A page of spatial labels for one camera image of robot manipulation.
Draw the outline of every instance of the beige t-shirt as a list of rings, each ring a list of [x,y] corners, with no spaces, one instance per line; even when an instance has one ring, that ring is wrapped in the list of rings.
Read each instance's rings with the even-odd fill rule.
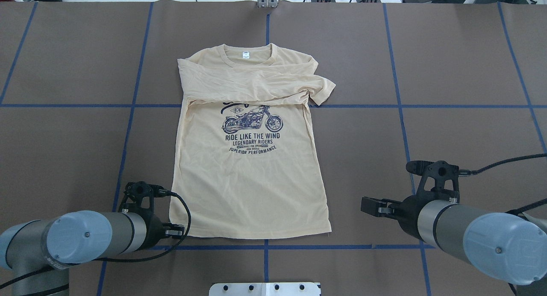
[[[191,58],[178,60],[184,99],[172,186],[192,211],[189,235],[330,232],[307,104],[320,105],[335,85],[271,65],[209,67]],[[170,219],[186,224],[178,200]]]

